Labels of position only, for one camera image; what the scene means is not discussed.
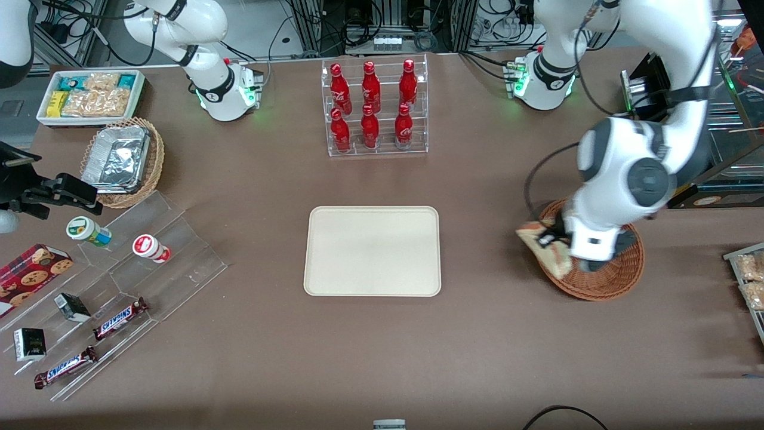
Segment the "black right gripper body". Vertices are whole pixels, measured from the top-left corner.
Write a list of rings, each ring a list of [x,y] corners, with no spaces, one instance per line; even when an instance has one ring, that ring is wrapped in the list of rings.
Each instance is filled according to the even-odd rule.
[[[54,202],[50,190],[43,186],[46,179],[39,176],[33,167],[33,163],[41,159],[39,155],[1,142],[1,204],[3,207],[8,207],[15,199],[21,199],[30,189],[41,191],[38,195],[44,203]]]

